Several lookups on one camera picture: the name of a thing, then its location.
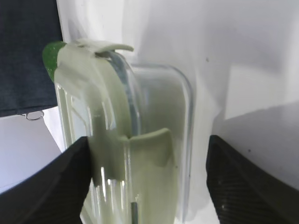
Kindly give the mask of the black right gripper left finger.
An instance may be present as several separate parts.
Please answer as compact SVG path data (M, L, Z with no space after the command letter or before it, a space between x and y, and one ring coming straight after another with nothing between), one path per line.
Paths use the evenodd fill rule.
M0 195L2 224L80 224L92 177L88 138Z

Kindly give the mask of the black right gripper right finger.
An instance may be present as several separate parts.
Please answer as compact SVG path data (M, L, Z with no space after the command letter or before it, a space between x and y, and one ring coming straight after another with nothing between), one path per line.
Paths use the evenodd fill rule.
M299 191L263 171L217 135L206 184L221 224L297 224Z

